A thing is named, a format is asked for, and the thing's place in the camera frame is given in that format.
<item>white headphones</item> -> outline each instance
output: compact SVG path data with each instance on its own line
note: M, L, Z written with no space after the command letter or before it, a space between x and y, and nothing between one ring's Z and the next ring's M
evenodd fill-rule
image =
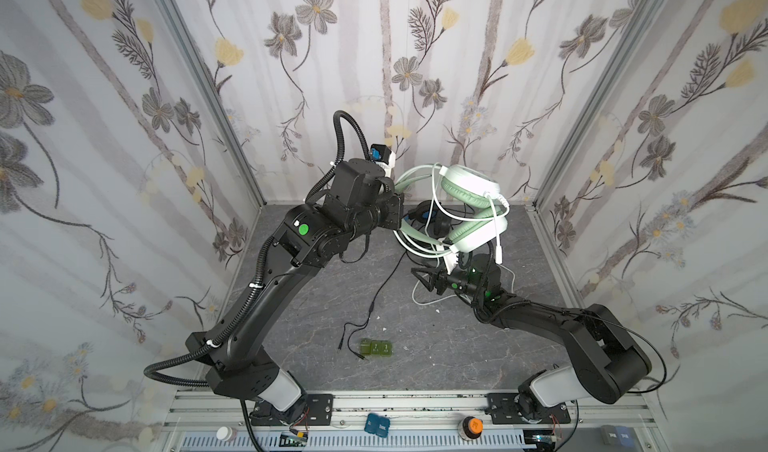
M420 169L431 169L431 173L421 176L411 177L411 175ZM442 177L440 181L440 187L451 197L472 206L480 208L473 217L459 217L451 214L445 210L440 201L437 198L437 189L435 183L435 172ZM395 231L400 244L410 252L426 258L440 258L450 254L456 254L457 252L470 252L477 247L482 246L489 240L496 237L496 249L495 249L495 261L497 264L502 263L502 246L499 241L499 235L507 229L507 219L505 216L509 214L509 202L501 194L501 187L499 184L485 175L468 167L454 165L445 167L440 163L427 164L424 166L417 166L406 171L395 184L395 190L397 192L402 191L410 184L423 180L424 178L430 178L432 180L432 206L437 207L443 211L448 217L460 220L464 222L459 227L456 227L447 237L441 240L431 238L426 234L415 230L405 220L402 221L402 225L399 231ZM503 214L497 214L496 208L500 202L506 210ZM432 206L429 209L429 216L432 216ZM400 236L409 242L406 244ZM416 243L416 240L424 242L433 246L432 249L425 248ZM451 245L448 246L448 250L444 247L447 245L443 243L444 240L449 240Z

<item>gray flower print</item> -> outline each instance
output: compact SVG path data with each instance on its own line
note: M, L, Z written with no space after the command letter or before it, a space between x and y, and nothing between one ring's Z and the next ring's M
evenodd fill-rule
M163 127L163 131L170 131L170 119L174 118L174 108L169 103L160 103L158 93L154 87L149 88L149 93L141 97L141 109L152 117L152 128L157 130Z
M661 119L672 113L674 100L667 100L665 94L658 95L648 102L648 110L643 110L638 114L642 120L638 126L638 132L645 134L650 130L652 136L661 134L666 126Z
M442 85L440 79L427 79L422 84L422 88L418 91L418 94L424 97L422 107L428 107L435 103L435 107L441 109L443 104L448 101L447 97L441 96Z
M315 24L315 30L321 34L328 32L328 24L335 24L336 15L329 10L333 0L303 0L308 5L296 6L296 18L304 25Z
M280 52L285 49L288 54L296 54L296 40L301 38L301 29L296 23L296 18L292 15L277 15L272 13L272 22L270 30L275 34L271 39L264 39L264 45L270 48L272 57L279 57Z
M628 9L614 10L614 14L610 17L610 22L608 22L609 26L617 29L627 25L629 19L632 18L632 14L634 14L635 7L638 6L638 2L640 2L640 0L627 0L627 3L629 4Z
M670 142L666 136L661 136L648 144L648 157L640 162L640 167L650 167L648 180L656 180L667 175L667 171L664 170L664 161L672 159L674 148L675 142Z
M182 97L179 97L179 101L176 103L175 109L176 117L179 119L179 124L182 126L187 126L187 130L189 131L190 135L192 135L194 128L196 126L198 128L200 127L200 113L192 112L190 109L190 104Z
M17 187L37 187L43 180L29 167L22 164L27 156L27 146L21 140L0 132L0 213L19 210L16 199Z
M0 52L0 127L12 129L24 116L39 126L50 126L53 116L40 104L51 102L53 93L30 84L29 68L19 59Z
M558 226L558 240L562 244L563 248L571 247L571 240L576 238L576 231L573 225L565 221Z
M589 15L579 27L576 28L575 39L564 40L560 44L560 58L565 59L573 52L582 59L586 57L589 46L593 42L599 42L605 36L605 23L608 21L605 17L595 17Z
M417 86L422 82L422 74L416 72L418 67L418 58L411 57L410 60L405 57L400 57L395 62L396 75L392 78L392 82L400 84L400 90L408 90L409 86Z

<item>green translucent block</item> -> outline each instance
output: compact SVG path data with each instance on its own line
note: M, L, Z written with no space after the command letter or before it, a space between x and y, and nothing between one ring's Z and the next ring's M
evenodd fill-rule
M360 355L371 354L371 339L364 338L360 340Z

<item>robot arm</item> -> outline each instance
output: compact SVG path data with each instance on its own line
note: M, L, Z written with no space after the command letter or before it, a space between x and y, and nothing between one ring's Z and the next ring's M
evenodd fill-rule
M340 117L358 132L366 159L342 160ZM149 378L187 387L207 385L218 395L240 400L261 398L272 404L274 417L286 424L301 418L306 409L306 392L264 351L262 343L267 332L298 291L334 255L343 260L350 242L360 236L366 236L367 250L374 228L397 231L404 216L403 194L396 191L389 174L378 165L391 167L389 148L374 145L369 154L360 128L345 112L334 115L334 126L339 147L334 169L312 188L307 203L288 211L266 240L253 282L211 330L193 332L188 337L188 355L148 366L144 373ZM332 177L331 188L324 189ZM322 206L315 205L322 196ZM457 270L448 274L437 268L414 272L429 275L426 281L416 274L429 290L437 287L439 294L448 284L456 284L456 293L473 293L475 316L482 322L549 338L565 346L571 358L572 367L536 374L523 383L518 408L524 418L546 417L548 408L585 396L612 404L650 372L648 357L625 330L611 325L617 321L605 307L566 309L525 301L501 290L500 271L492 256L483 259L477 255L472 264L477 267L471 272ZM479 265L489 273L476 273ZM488 300L484 297L478 308L481 290ZM205 381L158 373L188 361L210 366Z

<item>white cable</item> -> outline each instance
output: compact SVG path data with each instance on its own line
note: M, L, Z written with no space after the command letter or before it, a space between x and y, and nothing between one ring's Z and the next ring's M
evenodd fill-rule
M411 300L413 300L413 303L416 304L416 305L432 305L432 304L436 304L438 302L442 302L444 300L447 300L447 299L449 299L451 297L457 297L456 294L450 294L447 297L439 298L437 300L430 301L430 302L417 302L416 301L416 288L421 283L422 283L421 281L416 281L416 284L413 285L413 290L411 291Z
M489 222L493 220L491 217L486 217L486 218L458 217L458 216L454 216L453 214L445 210L440 205L440 201L437 198L437 189L435 188L435 168L437 166L442 166L442 164L440 162L435 162L434 164L432 164L432 200L435 201L435 204L437 204L437 207L440 210L442 210L444 214L446 214L450 218L455 218L456 220L460 220L462 222ZM506 206L506 210L499 217L505 217L507 214L509 214L509 205Z
M397 233L397 232L398 232L397 230L393 230L393 232L395 233L395 237L397 238L397 241L398 241L398 242L400 242L400 245L401 245L401 246L403 246L403 247L404 247L404 248L405 248L407 251L409 251L409 252L410 252L411 254L413 254L413 255L417 255L417 256L419 256L419 257L424 257L424 258L440 258L440 257L445 257L445 256L446 256L446 255L448 255L448 254L453 254L453 251L451 251L451 249L447 249L445 252L440 252L439 254L435 254L435 255L427 255L427 254L424 254L424 253L421 253L421 252L415 251L415 250L413 250L412 248L410 248L410 247L409 247L409 246L408 246L408 245L407 245L407 244L406 244L406 243L405 243L405 242L404 242L404 241L403 241L403 240L400 238L400 235Z
M413 240L413 239L411 238L411 236L409 236L408 234L406 234L406 233L405 233L405 232L403 232L402 230L400 231L400 233L401 233L401 234L402 234L402 235L403 235L403 236L404 236L404 237L405 237L405 238L408 240L408 242L410 242L410 243L411 243L411 245L413 245L414 247L416 247L418 250L421 250L421 251L423 251L423 252L426 252L427 254L439 254L439 253L440 253L439 251L437 251L437 250L436 250L436 249L434 249L434 248L424 248L424 247L420 246L419 244L417 244L417 243L416 243L416 241L415 241L415 240Z
M501 267L501 268L503 268L505 271L509 272L510 274L512 274L512 284L509 286L509 293L510 293L510 294L513 294L513 293L514 293L514 280L515 280L515 278L516 278L517 276L514 274L514 272L512 271L512 269L510 269L510 268L509 268L509 267L507 267L506 265L504 265L504 264L499 264L498 266L499 266L499 267Z
M496 231L496 253L494 260L496 261L496 265L499 265L502 263L502 242L501 239L498 236L498 223L496 222L496 206L493 205L493 198L491 198L491 193L486 192L485 198L488 199L488 202L491 204L491 213L493 214L493 229Z

